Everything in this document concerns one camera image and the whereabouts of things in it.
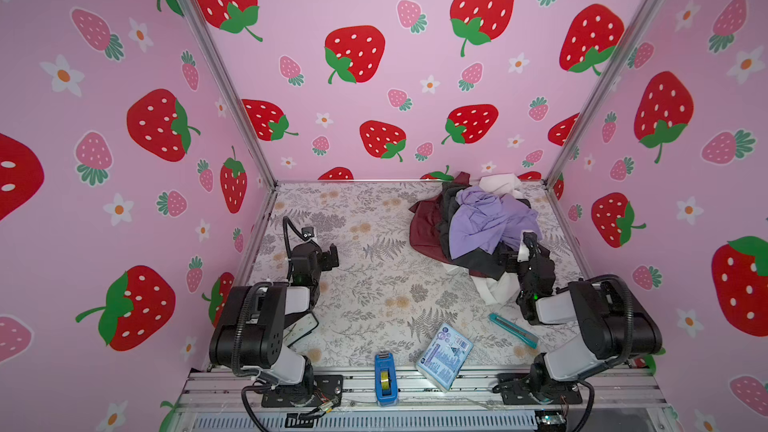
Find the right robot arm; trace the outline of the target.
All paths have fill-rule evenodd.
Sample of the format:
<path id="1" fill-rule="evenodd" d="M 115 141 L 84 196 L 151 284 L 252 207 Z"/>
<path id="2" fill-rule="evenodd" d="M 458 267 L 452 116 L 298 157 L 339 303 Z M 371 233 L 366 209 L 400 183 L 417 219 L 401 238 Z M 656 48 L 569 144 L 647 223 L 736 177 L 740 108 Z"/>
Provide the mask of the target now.
<path id="1" fill-rule="evenodd" d="M 556 290 L 554 262 L 533 231 L 522 233 L 517 262 L 523 318 L 541 326 L 575 323 L 578 333 L 539 354 L 527 376 L 514 382 L 516 394 L 553 401 L 589 377 L 662 349 L 659 327 L 621 277 L 580 279 Z"/>

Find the maroon cloth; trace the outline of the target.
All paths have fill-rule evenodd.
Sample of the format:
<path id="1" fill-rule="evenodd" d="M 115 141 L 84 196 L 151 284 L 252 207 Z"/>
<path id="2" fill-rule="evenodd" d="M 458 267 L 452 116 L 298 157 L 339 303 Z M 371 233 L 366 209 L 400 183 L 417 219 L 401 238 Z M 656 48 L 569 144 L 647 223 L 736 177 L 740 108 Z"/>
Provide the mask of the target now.
<path id="1" fill-rule="evenodd" d="M 469 187 L 470 175 L 461 172 L 453 181 L 444 182 L 437 196 L 410 207 L 414 216 L 409 228 L 409 243 L 416 252 L 444 264 L 453 263 L 449 232 L 452 218 L 459 209 L 456 196 Z"/>

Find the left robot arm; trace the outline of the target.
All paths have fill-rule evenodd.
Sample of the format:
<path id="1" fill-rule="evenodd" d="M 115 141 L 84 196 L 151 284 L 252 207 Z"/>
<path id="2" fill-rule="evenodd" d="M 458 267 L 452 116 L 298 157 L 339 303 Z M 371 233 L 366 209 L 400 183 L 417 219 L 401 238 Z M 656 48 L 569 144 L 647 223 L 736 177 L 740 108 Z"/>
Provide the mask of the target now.
<path id="1" fill-rule="evenodd" d="M 311 360 L 284 343 L 287 327 L 313 316 L 324 272 L 339 266 L 335 245 L 325 251 L 313 227 L 297 228 L 285 216 L 287 279 L 232 288 L 209 344 L 209 361 L 238 377 L 265 382 L 280 398 L 305 403 L 314 395 Z"/>

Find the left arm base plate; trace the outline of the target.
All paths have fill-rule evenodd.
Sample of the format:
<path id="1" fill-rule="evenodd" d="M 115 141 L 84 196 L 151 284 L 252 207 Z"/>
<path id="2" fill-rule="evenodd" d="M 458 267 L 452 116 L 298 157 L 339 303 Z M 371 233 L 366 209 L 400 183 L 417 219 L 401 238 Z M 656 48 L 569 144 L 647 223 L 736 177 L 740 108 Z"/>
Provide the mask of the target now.
<path id="1" fill-rule="evenodd" d="M 343 395 L 344 376 L 315 375 L 300 384 L 281 385 L 262 395 L 262 408 L 315 408 L 330 402 L 338 406 Z"/>

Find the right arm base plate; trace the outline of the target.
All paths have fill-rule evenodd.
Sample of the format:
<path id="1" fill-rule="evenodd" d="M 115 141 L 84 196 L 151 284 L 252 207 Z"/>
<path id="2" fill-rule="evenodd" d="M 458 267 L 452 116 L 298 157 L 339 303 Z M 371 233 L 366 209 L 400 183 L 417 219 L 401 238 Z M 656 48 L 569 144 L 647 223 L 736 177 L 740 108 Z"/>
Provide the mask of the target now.
<path id="1" fill-rule="evenodd" d="M 530 373 L 501 373 L 491 391 L 500 394 L 505 405 L 578 405 L 583 403 L 576 382 L 559 382 Z"/>

